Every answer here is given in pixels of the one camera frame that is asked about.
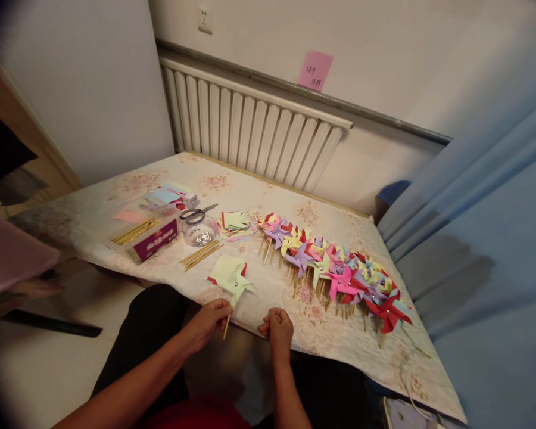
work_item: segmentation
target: scissors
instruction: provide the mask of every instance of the scissors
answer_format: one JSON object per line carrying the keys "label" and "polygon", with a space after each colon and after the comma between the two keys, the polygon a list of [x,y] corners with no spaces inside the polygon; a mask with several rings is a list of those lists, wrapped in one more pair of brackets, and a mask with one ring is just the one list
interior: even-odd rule
{"label": "scissors", "polygon": [[184,220],[189,225],[194,225],[196,223],[202,222],[206,214],[204,212],[209,211],[210,209],[215,208],[218,204],[213,204],[208,206],[206,209],[187,209],[180,214],[180,218]]}

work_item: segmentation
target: small box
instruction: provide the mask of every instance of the small box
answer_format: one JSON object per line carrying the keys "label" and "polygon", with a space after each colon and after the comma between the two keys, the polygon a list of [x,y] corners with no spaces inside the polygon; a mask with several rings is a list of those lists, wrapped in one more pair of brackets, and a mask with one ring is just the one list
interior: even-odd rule
{"label": "small box", "polygon": [[[145,216],[147,219],[154,219],[158,221],[158,224],[129,242],[118,245],[113,239],[135,228],[136,225],[114,218],[118,213],[124,213],[124,211],[129,214],[132,212],[136,216]],[[180,214],[181,211],[174,206],[148,194],[121,207],[109,209],[101,216],[96,216],[95,226],[92,225],[91,229],[107,247],[132,259],[136,264],[141,264],[177,237],[179,234],[177,218]]]}

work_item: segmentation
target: person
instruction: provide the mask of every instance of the person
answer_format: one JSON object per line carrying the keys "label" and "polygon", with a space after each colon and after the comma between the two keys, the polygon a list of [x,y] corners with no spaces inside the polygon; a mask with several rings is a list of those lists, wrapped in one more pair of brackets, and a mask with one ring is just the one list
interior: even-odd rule
{"label": "person", "polygon": [[[137,295],[91,398],[54,428],[250,428],[230,404],[189,399],[183,364],[224,329],[232,307],[225,299],[209,302],[183,327],[187,305],[165,284]],[[256,427],[363,427],[369,414],[365,376],[322,357],[304,355],[292,365],[294,327],[288,314],[274,308],[263,320],[258,329],[270,340],[275,402],[274,412]]]}

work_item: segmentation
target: clear plastic container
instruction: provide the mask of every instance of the clear plastic container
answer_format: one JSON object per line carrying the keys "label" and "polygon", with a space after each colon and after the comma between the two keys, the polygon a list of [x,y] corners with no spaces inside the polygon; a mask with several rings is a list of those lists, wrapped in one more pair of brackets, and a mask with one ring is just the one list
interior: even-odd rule
{"label": "clear plastic container", "polygon": [[[115,219],[118,213],[133,212],[158,223],[134,239],[116,244],[114,239],[136,227],[136,223]],[[132,259],[136,264],[153,256],[160,248],[177,237],[178,217],[181,211],[151,195],[145,195],[120,207],[113,207],[100,216],[95,216],[91,230],[100,241],[110,249]]]}
{"label": "clear plastic container", "polygon": [[214,240],[217,229],[212,217],[205,216],[202,221],[190,225],[183,221],[183,236],[185,243],[194,247],[202,247]]}

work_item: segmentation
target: electrical outlet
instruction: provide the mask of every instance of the electrical outlet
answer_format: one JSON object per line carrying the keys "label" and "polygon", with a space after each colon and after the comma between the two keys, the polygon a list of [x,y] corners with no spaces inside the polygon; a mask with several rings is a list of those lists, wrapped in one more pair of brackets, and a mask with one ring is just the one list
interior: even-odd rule
{"label": "electrical outlet", "polygon": [[213,33],[213,16],[210,12],[210,9],[205,6],[199,6],[197,10],[197,23],[198,30],[204,33],[212,34]]}

